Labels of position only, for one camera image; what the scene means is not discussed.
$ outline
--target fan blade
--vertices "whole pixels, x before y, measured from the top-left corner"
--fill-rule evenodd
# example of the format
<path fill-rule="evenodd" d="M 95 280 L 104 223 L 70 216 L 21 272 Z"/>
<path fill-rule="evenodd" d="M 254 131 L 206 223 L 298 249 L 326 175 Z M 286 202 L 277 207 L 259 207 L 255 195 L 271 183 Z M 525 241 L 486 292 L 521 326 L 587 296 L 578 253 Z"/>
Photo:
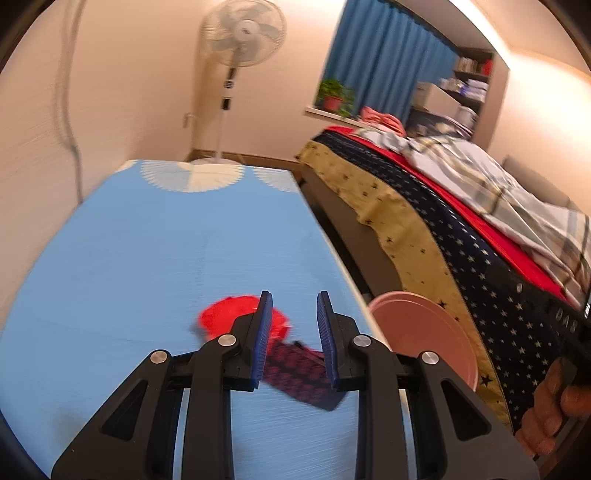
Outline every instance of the fan blade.
<path fill-rule="evenodd" d="M 234 37 L 220 38 L 218 40 L 211 40 L 212 49 L 215 51 L 227 50 L 229 48 L 237 48 L 239 43 Z"/>
<path fill-rule="evenodd" d="M 245 8 L 239 12 L 240 20 L 256 20 L 260 14 L 269 11 L 270 8 L 265 4 L 256 4 L 250 8 Z"/>
<path fill-rule="evenodd" d="M 267 24 L 259 24 L 259 27 L 261 27 L 261 33 L 266 36 L 269 37 L 271 40 L 278 42 L 281 39 L 281 32 L 279 31 L 278 28 L 273 27 L 272 25 L 267 25 Z"/>
<path fill-rule="evenodd" d="M 232 16 L 228 5 L 224 5 L 217 13 L 217 19 L 220 21 L 220 25 L 231 32 L 236 24 L 236 19 Z"/>
<path fill-rule="evenodd" d="M 252 40 L 250 42 L 243 43 L 240 47 L 240 53 L 238 54 L 238 62 L 245 63 L 254 60 L 259 50 L 259 41 Z"/>

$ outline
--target silver bolt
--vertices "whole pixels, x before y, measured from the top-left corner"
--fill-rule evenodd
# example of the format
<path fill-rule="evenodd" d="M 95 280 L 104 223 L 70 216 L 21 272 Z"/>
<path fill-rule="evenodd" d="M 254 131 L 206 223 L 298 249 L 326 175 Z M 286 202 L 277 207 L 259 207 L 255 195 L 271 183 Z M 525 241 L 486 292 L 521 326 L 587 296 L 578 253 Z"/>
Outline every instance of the silver bolt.
<path fill-rule="evenodd" d="M 166 354 L 166 352 L 162 350 L 158 350 L 157 352 L 154 352 L 152 353 L 152 355 L 150 355 L 150 361 L 153 364 L 162 364 L 166 361 L 167 358 L 168 355 Z"/>
<path fill-rule="evenodd" d="M 435 352 L 423 352 L 421 355 L 421 360 L 429 365 L 435 365 L 439 362 L 439 355 Z"/>
<path fill-rule="evenodd" d="M 369 338 L 367 335 L 357 335 L 355 338 L 353 338 L 353 343 L 357 346 L 370 346 L 371 338 Z"/>
<path fill-rule="evenodd" d="M 236 337 L 234 337 L 230 333 L 227 333 L 226 335 L 222 335 L 220 338 L 218 338 L 217 342 L 221 346 L 232 346 L 234 345 L 234 343 L 236 343 Z"/>

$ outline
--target fan motor hub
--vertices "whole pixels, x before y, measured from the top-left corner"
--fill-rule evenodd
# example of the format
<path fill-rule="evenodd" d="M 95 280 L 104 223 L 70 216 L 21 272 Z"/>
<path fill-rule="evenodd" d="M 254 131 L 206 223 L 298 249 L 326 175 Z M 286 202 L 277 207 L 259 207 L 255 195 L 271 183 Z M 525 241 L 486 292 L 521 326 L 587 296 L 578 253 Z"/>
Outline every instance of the fan motor hub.
<path fill-rule="evenodd" d="M 236 22 L 232 33 L 239 42 L 248 42 L 255 40 L 259 36 L 261 27 L 254 20 L 240 20 Z"/>

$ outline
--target finger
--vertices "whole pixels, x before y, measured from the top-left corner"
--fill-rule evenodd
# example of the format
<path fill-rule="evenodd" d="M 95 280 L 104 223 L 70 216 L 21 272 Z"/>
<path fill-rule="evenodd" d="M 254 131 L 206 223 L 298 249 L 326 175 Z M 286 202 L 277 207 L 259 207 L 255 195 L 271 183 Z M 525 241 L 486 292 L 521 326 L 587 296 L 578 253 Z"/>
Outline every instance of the finger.
<path fill-rule="evenodd" d="M 546 381 L 548 383 L 548 390 L 552 395 L 556 395 L 562 386 L 562 360 L 557 358 L 554 360 L 548 373 L 546 374 Z"/>
<path fill-rule="evenodd" d="M 534 411 L 538 423 L 544 433 L 551 437 L 562 425 L 562 414 L 558 407 L 558 400 L 550 393 L 548 381 L 544 380 L 534 392 Z"/>
<path fill-rule="evenodd" d="M 525 452 L 530 457 L 533 457 L 535 455 L 535 452 L 530 448 L 529 444 L 527 443 L 527 440 L 525 439 L 525 435 L 523 434 L 523 429 L 517 430 L 517 433 L 515 434 L 515 438 L 521 444 L 521 446 L 524 448 Z"/>
<path fill-rule="evenodd" d="M 549 455 L 552 452 L 556 442 L 544 433 L 544 430 L 535 417 L 533 408 L 530 408 L 523 415 L 521 428 L 523 429 L 525 440 L 533 451 L 539 455 Z"/>
<path fill-rule="evenodd" d="M 560 406 L 569 417 L 582 417 L 591 414 L 591 387 L 571 385 L 564 389 Z"/>

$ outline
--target curtain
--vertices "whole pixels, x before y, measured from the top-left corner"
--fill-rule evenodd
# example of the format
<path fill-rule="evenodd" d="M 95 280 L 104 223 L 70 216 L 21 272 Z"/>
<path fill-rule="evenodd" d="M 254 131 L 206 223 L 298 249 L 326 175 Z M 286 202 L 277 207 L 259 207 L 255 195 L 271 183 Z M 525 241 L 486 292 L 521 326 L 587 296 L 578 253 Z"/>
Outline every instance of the curtain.
<path fill-rule="evenodd" d="M 324 70 L 355 90 L 353 114 L 370 106 L 403 123 L 418 82 L 450 77 L 457 54 L 388 0 L 348 0 Z"/>

